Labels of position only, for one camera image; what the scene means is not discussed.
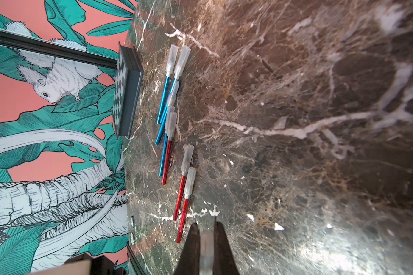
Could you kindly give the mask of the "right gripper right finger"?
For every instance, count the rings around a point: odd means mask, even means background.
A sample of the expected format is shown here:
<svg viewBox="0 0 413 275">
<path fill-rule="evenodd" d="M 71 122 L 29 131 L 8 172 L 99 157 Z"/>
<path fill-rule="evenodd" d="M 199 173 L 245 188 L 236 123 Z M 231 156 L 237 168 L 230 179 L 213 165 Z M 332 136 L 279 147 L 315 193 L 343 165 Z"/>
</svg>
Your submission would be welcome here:
<svg viewBox="0 0 413 275">
<path fill-rule="evenodd" d="M 215 221 L 214 231 L 214 275 L 240 275 L 228 242 L 224 225 Z"/>
</svg>

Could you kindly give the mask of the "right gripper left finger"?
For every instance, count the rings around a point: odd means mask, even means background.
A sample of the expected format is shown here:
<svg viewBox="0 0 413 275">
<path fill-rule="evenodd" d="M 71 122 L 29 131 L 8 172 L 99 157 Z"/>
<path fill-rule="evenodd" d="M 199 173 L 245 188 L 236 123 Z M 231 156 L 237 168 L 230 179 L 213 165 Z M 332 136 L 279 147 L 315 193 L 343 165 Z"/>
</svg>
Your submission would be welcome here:
<svg viewBox="0 0 413 275">
<path fill-rule="evenodd" d="M 187 239 L 174 275 L 199 275 L 200 270 L 200 231 L 197 223 L 189 229 Z"/>
</svg>

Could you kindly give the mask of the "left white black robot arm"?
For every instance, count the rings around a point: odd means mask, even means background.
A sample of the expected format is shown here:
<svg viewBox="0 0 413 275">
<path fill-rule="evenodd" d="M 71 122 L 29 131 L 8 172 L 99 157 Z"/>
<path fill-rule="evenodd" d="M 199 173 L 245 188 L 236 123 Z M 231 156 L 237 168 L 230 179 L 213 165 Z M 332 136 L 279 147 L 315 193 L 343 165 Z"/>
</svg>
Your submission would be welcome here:
<svg viewBox="0 0 413 275">
<path fill-rule="evenodd" d="M 116 268 L 106 256 L 92 258 L 81 254 L 67 260 L 62 266 L 33 272 L 31 275 L 127 275 L 125 268 Z"/>
</svg>

